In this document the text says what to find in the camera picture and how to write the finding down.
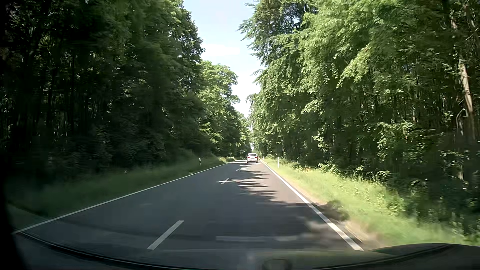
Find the white car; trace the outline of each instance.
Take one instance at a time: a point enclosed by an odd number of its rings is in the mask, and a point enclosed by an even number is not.
[[[248,156],[247,156],[247,163],[248,162],[257,162],[258,163],[258,156],[257,156],[257,153],[248,153]]]

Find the blue sky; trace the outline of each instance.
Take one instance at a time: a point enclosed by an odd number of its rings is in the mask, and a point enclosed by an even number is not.
[[[240,103],[234,107],[245,116],[249,114],[249,104],[245,104],[249,94],[258,93],[259,86],[253,83],[252,73],[261,68],[257,59],[247,48],[249,40],[242,41],[243,34],[237,31],[243,20],[253,14],[253,9],[245,6],[252,0],[184,0],[185,9],[192,13],[198,33],[203,39],[204,60],[213,64],[230,67],[238,76],[238,84],[232,87],[233,94],[239,96]]]

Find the green foliage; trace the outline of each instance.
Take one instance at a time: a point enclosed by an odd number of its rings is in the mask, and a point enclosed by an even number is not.
[[[254,147],[302,167],[382,181],[410,198],[403,214],[460,223],[474,235],[477,1],[260,0],[252,7],[240,29],[265,66],[261,91],[250,96]]]
[[[0,136],[8,177],[39,184],[249,146],[236,75],[202,62],[181,0],[7,5]]]

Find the white edge line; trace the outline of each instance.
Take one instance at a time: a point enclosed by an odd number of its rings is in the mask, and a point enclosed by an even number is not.
[[[227,179],[223,180],[221,184],[225,184],[226,181],[228,181],[230,179],[230,177],[228,177]]]
[[[183,221],[177,221],[173,224],[166,232],[164,232],[159,238],[157,238],[151,245],[147,247],[147,249],[154,250],[158,245],[160,245],[174,230],[176,230]]]
[[[65,214],[65,215],[63,215],[63,216],[59,216],[59,217],[56,217],[56,218],[52,218],[52,219],[50,219],[50,220],[43,221],[43,222],[40,222],[40,223],[31,225],[31,226],[28,226],[28,227],[26,227],[26,228],[23,228],[23,229],[14,231],[12,234],[21,233],[21,232],[24,232],[24,231],[26,231],[26,230],[30,230],[30,229],[32,229],[32,228],[35,228],[35,227],[37,227],[37,226],[40,226],[40,225],[43,225],[43,224],[47,224],[47,223],[50,223],[50,222],[52,222],[52,221],[56,221],[56,220],[62,219],[62,218],[64,218],[64,217],[68,217],[68,216],[74,215],[74,214],[76,214],[76,213],[80,213],[80,212],[83,212],[83,211],[85,211],[85,210],[89,210],[89,209],[92,209],[92,208],[94,208],[94,207],[101,206],[101,205],[103,205],[103,204],[106,204],[106,203],[109,203],[109,202],[113,202],[113,201],[116,201],[116,200],[119,200],[119,199],[128,197],[128,196],[130,196],[130,195],[137,194],[137,193],[140,193],[140,192],[142,192],[142,191],[149,190],[149,189],[152,189],[152,188],[161,186],[161,185],[163,185],[163,184],[168,184],[168,183],[171,183],[171,182],[173,182],[173,181],[177,181],[177,180],[183,179],[183,178],[185,178],[185,177],[189,177],[189,176],[192,176],[192,175],[197,174],[197,173],[201,173],[201,172],[204,172],[204,171],[208,171],[208,170],[210,170],[210,169],[213,169],[213,168],[216,168],[216,167],[220,167],[220,166],[222,166],[222,165],[229,164],[229,163],[231,163],[231,162],[223,163],[223,164],[220,164],[220,165],[218,165],[218,166],[215,166],[215,167],[212,167],[212,168],[208,168],[208,169],[203,170],[203,171],[200,171],[200,172],[195,172],[195,173],[192,173],[192,174],[189,174],[189,175],[185,175],[185,176],[180,177],[180,178],[177,178],[177,179],[175,179],[175,180],[171,180],[171,181],[168,181],[168,182],[165,182],[165,183],[162,183],[162,184],[154,185],[154,186],[148,187],[148,188],[146,188],[146,189],[142,189],[142,190],[139,190],[139,191],[136,191],[136,192],[127,194],[127,195],[123,195],[123,196],[118,197],[118,198],[115,198],[115,199],[108,200],[108,201],[103,202],[103,203],[95,204],[95,205],[89,206],[89,207],[87,207],[87,208],[80,209],[80,210],[77,210],[77,211],[75,211],[75,212]]]
[[[345,242],[347,242],[353,249],[355,250],[363,250],[363,248],[361,248],[357,243],[355,243],[355,241],[353,241],[347,234],[345,234],[337,225],[335,225],[335,223],[333,223],[328,217],[326,217],[322,212],[320,212],[319,209],[317,209],[317,207],[313,206],[313,204],[311,204],[311,202],[309,202],[305,197],[303,197],[298,191],[296,191],[292,186],[290,186],[289,183],[287,183],[285,180],[283,180],[282,177],[280,177],[280,175],[278,175],[276,172],[274,172],[270,166],[268,166],[265,162],[263,162],[262,160],[262,163],[271,171],[273,172],[273,174],[275,176],[277,176],[285,185],[287,185],[287,187],[289,187],[289,189],[291,189],[306,205],[308,205],[310,207],[310,209],[312,209],[315,214],[317,214],[319,217],[322,218],[322,220],[325,221],[325,223],[327,223],[330,228],[332,228],[340,237],[343,238],[343,240],[345,240]]]

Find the grass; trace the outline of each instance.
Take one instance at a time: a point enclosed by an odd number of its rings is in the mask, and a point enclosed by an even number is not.
[[[234,158],[211,156],[200,165],[197,157],[189,157],[173,165],[109,171],[41,189],[7,186],[10,221],[14,228],[23,228],[231,161]]]
[[[340,177],[319,169],[300,171],[292,168],[289,162],[277,168],[273,159],[264,159],[264,162],[289,183],[307,191],[312,200],[339,204],[351,221],[378,235],[383,245],[439,242],[479,245],[453,228],[438,223],[418,223],[405,217],[403,199],[380,183]]]

